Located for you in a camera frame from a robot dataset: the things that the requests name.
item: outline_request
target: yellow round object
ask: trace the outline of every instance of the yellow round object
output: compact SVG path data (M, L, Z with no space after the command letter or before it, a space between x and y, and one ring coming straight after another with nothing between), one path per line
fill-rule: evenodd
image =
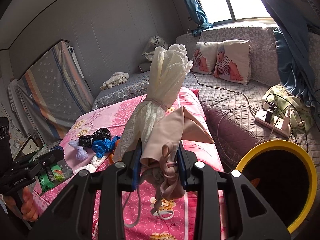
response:
M300 215L296 218L296 220L288 227L288 231L292 233L294 230L298 228L298 226L303 222L303 220L308 215L311 206L316 197L316 189L317 189L317 174L315 165L308 155L308 153L302 149L299 145L285 141L285 140L272 140L261 143L250 150L238 163L236 169L239 171L243 171L246 165L256 156L260 155L261 153L272 151L272 150L284 150L296 155L302 163L305 165L308 176L309 176L309 192L307 201L304 205L304 208Z

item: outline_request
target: pillow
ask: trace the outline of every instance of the pillow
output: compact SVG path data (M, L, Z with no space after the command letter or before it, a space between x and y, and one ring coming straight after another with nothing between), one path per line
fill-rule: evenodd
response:
M251 76L250 40L230 40L218 44L217 63L213 75L246 85Z
M198 42L193 53L191 71L211 74L217 62L218 42Z

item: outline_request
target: white cable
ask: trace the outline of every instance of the white cable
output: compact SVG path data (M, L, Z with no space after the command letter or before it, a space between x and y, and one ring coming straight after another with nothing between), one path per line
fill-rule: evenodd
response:
M275 125L273 126L272 130L271 130L271 133L269 135L269 138L268 138L268 141L270 141L271 139L271 136L272 136L272 133L273 133L273 130L275 129L276 125L277 125L277 122L279 121L279 118L281 116L281 114L285 111L285 109L287 109L288 107L290 107L290 105L286 106L282 111L281 113L279 114L278 118L277 118L277 121L275 122Z
M127 204L128 200L129 200L129 197L131 195L132 192L129 193L127 199L125 200L122 208L124 209L125 208L125 205ZM140 214L141 214L141 199L140 199L140 193L139 193L139 185L137 186L137 195L138 195L138 215L137 215L137 219L135 222L133 222L132 224L126 224L124 223L124 226L127 227L127 228L133 228L135 227L138 222L139 222L139 219L140 219Z
M237 163L237 162L234 161L233 159L231 159L231 158L226 154L226 152L224 151L224 149L223 149L223 147L222 147L222 145L221 145L221 143L220 143L220 139L219 139L219 125L220 125L222 119L223 119L225 116L227 116L227 114L229 114L231 111L236 110L236 109L241 108L241 107L247 107L247 108L249 108L250 110L259 111L257 108L251 107L251 106L238 106L238 107L232 108L232 109L230 109L226 114L224 114L224 116L221 117L221 119L220 119L220 121L219 121L219 123L218 123L218 126L217 126L217 138L218 138L218 142L219 142L219 144L220 144L220 147L221 147L224 155L225 155L228 159L232 160L232 161L235 162L235 163Z

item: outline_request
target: finger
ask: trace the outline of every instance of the finger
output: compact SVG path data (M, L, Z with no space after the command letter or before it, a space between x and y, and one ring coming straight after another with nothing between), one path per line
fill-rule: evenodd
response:
M38 220L38 211L36 210L35 214L33 215L33 217L31 219L29 219L30 222L34 222Z
M22 198L25 202L28 201L28 199L33 198L32 193L30 192L28 187L24 187L22 190Z
M33 216L35 215L36 211L37 211L36 206L33 205L33 206L31 207L30 211L29 211L28 213L24 214L24 215L22 216L22 218L23 218L24 220L30 220L30 219L33 218Z
M33 198L29 198L25 203L22 204L21 213L22 214L28 213L32 208L32 204L33 204Z

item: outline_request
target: green cloth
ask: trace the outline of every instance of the green cloth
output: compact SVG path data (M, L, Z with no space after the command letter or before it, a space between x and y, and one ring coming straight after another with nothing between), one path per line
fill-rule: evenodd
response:
M278 97L278 96L274 96L274 95L268 96L269 94L276 94L276 95L279 95L279 96L287 99L297 109L302 120L300 119L296 110L287 101L285 101L284 99L282 99L281 97ZM282 87L281 85L276 85L274 87L271 87L265 93L265 95L261 98L261 102L262 102L263 108L265 110L267 110L269 108L269 105L266 102L267 96L268 96L269 102L274 103L276 106L278 106L278 109L275 113L278 116L284 108L286 108L287 106L290 105L290 111L292 112L290 124L294 130L297 130L298 132L301 132L301 133L306 133L313 126L313 118L312 118L311 108L307 107L301 101L300 98L290 95L287 92L287 90L285 90L285 88Z

